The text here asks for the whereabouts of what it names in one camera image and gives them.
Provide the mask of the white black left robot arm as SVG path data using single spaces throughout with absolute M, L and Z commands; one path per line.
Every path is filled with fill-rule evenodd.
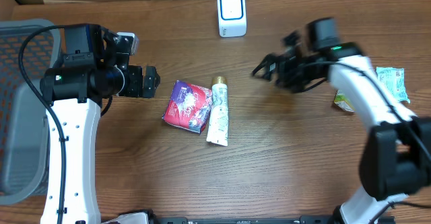
M 102 101 L 153 98 L 160 76 L 133 66 L 138 37 L 96 24 L 65 26 L 66 51 L 40 81 L 48 108 L 48 190 L 41 223 L 100 223 L 95 185 L 95 140 Z

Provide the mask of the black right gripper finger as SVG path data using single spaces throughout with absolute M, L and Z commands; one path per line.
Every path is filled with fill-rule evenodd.
M 256 76 L 260 70 L 263 70 L 262 76 L 272 76 L 278 72 L 279 56 L 276 54 L 267 54 L 256 68 L 252 70 L 251 75 Z
M 264 71 L 253 71 L 251 76 L 257 79 L 271 81 L 273 76 L 276 74 L 275 70 L 264 70 Z

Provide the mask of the green juice carton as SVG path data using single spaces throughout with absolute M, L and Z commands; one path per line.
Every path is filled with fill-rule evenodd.
M 337 90 L 333 103 L 345 112 L 355 112 L 354 107 L 341 90 Z

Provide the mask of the white tube gold cap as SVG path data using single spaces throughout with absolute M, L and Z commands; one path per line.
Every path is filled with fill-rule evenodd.
M 213 106 L 206 141 L 227 147 L 229 126 L 227 79 L 222 76 L 214 77 L 211 90 Z

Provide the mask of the teal white snack packet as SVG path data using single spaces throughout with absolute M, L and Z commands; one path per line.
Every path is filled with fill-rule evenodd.
M 410 103 L 405 88 L 404 68 L 377 67 L 376 74 L 398 102 Z

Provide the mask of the purple red snack packet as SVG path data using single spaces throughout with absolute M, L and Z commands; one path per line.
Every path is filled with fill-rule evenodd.
M 162 119 L 175 127 L 200 134 L 212 107 L 212 91 L 177 80 Z

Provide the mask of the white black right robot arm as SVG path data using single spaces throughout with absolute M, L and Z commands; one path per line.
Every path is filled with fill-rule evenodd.
M 398 102 L 378 80 L 370 58 L 355 42 L 343 43 L 332 17 L 306 26 L 309 55 L 297 32 L 283 39 L 283 54 L 268 54 L 252 76 L 292 93 L 327 81 L 342 91 L 364 124 L 368 139 L 359 166 L 361 186 L 326 223 L 378 223 L 383 214 L 430 185 L 430 119 Z

